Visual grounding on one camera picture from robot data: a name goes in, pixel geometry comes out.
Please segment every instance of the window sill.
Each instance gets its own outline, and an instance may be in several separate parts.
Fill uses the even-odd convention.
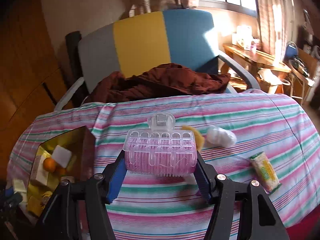
[[[199,0],[199,6],[225,9],[229,11],[247,14],[252,17],[258,16],[257,12],[254,10],[251,10],[236,4],[227,3],[227,2],[220,2],[220,1],[214,1],[214,0]]]

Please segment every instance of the orange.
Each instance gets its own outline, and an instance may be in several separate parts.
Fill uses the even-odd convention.
[[[56,168],[56,174],[59,176],[59,177],[62,177],[66,174],[66,169],[65,168],[62,168],[61,166],[58,166]]]
[[[52,158],[46,158],[43,161],[43,168],[48,171],[48,172],[54,172],[56,170],[57,163],[54,159]]]

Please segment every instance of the yellow panel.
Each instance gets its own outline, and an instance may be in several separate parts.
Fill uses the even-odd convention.
[[[126,77],[171,62],[162,12],[131,17],[113,26],[120,68]]]

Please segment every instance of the floor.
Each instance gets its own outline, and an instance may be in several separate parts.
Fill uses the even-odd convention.
[[[309,104],[305,103],[302,108],[306,111],[307,115],[315,125],[318,133],[320,132],[320,114],[316,110],[312,109]]]

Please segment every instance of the wooden cabinet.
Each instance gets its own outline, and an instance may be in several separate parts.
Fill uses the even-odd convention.
[[[15,0],[0,18],[0,73],[0,180],[5,180],[19,136],[38,115],[52,112],[53,101],[67,90],[41,0]]]

